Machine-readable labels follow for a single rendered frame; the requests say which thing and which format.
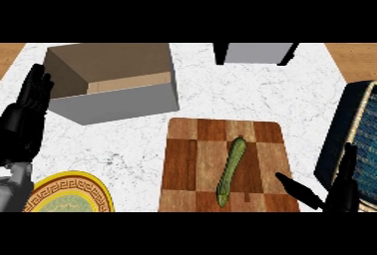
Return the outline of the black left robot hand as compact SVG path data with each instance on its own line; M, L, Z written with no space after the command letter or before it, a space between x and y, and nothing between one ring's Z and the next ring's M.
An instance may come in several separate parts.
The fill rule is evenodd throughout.
M18 100L0 115L0 166L31 162L38 154L53 86L44 66L34 64Z

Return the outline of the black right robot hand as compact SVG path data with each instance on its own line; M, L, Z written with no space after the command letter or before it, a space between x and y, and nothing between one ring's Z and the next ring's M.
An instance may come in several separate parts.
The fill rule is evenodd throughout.
M356 212L359 208L359 191L358 183L353 179L355 165L356 146L346 143L338 173L325 200L321 200L312 190L282 173L278 172L275 177L282 184L285 192L312 209L321 208L325 213Z

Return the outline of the long green squash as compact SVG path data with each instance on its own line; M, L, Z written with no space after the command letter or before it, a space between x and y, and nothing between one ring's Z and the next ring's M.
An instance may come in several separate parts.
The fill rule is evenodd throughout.
M233 173L245 152L247 142L239 135L230 142L223 172L216 186L216 202L220 207L226 206L230 191Z

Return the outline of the checkered wooden cutting board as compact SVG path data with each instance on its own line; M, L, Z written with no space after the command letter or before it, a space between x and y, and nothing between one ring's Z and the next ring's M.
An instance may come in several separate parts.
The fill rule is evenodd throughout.
M170 120L160 211L296 212L278 173L290 166L276 123Z

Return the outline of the open brown grey box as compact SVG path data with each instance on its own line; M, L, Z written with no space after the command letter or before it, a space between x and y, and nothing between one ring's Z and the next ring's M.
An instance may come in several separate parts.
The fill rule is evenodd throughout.
M49 110L86 126L180 109L167 43L81 43L50 47Z

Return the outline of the yellow patterned plate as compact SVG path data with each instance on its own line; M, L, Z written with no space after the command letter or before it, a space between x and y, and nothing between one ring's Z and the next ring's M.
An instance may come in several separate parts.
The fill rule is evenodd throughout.
M78 170L59 172L37 182L25 212L114 212L102 180Z

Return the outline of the grey appliance with black legs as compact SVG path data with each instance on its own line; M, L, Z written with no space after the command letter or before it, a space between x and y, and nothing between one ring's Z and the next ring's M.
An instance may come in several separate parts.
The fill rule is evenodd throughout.
M214 62L285 66L297 46L297 43L214 43Z

